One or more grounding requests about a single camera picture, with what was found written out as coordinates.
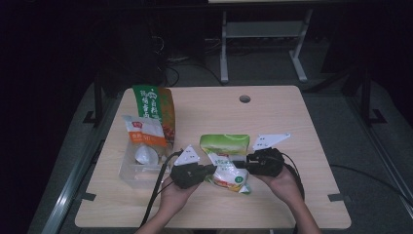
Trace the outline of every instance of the person's right hand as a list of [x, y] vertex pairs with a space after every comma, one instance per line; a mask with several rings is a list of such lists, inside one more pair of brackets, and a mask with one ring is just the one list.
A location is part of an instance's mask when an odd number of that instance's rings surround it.
[[285, 167], [277, 177], [256, 175], [273, 193], [285, 202], [294, 215], [299, 234], [319, 234], [321, 231], [301, 196], [294, 175]]
[[257, 178], [264, 181], [273, 191], [273, 193], [288, 205], [297, 201], [302, 202], [300, 190], [295, 182], [294, 175], [285, 167], [277, 177], [255, 175]]

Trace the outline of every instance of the person's left hand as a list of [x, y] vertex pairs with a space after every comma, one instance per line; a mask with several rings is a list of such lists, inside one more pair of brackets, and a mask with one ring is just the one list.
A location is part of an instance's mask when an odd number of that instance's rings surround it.
[[200, 186], [194, 185], [187, 189], [182, 189], [172, 182], [170, 177], [167, 177], [162, 183], [161, 206], [159, 212], [173, 216], [177, 214], [186, 204], [191, 194]]

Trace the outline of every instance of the plastic bag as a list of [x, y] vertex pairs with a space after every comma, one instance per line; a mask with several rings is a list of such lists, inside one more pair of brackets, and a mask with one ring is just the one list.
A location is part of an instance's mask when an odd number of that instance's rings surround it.
[[203, 135], [200, 145], [214, 166], [215, 173], [206, 179], [219, 186], [239, 193], [249, 193], [246, 184], [248, 171], [237, 169], [233, 160], [244, 160], [249, 145], [248, 135]]
[[167, 142], [157, 119], [122, 116], [134, 147], [134, 158], [141, 165], [158, 165], [167, 155]]
[[169, 89], [135, 85], [132, 86], [139, 117], [157, 119], [161, 122], [165, 140], [173, 148], [175, 138], [175, 111]]

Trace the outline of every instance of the plastic container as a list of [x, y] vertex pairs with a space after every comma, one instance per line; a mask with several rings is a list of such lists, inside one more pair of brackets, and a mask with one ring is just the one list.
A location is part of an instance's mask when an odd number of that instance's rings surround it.
[[[135, 147], [129, 141], [125, 156], [119, 170], [119, 177], [132, 188], [153, 188], [161, 171], [162, 163], [158, 165], [139, 165], [134, 154]], [[167, 166], [164, 176], [170, 173], [170, 166]]]

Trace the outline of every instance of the wooden table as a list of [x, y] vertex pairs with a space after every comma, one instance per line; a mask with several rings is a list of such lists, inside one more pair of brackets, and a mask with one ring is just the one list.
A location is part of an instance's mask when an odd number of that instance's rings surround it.
[[[175, 151], [192, 144], [201, 164], [210, 164], [199, 145], [206, 134], [247, 134], [250, 147], [259, 134], [291, 133], [276, 148], [298, 167], [306, 203], [320, 228], [344, 229], [351, 220], [343, 201], [330, 202], [339, 193], [318, 135], [300, 91], [292, 86], [172, 88], [175, 105]], [[240, 102], [249, 96], [249, 103]], [[94, 169], [75, 222], [80, 227], [137, 227], [142, 221], [151, 189], [132, 189], [119, 178], [128, 144], [121, 115], [137, 115], [133, 91], [127, 90]], [[254, 176], [249, 195], [219, 189], [203, 182], [185, 208], [168, 224], [170, 228], [288, 228], [295, 224], [288, 207]], [[159, 197], [152, 208], [159, 206]]]

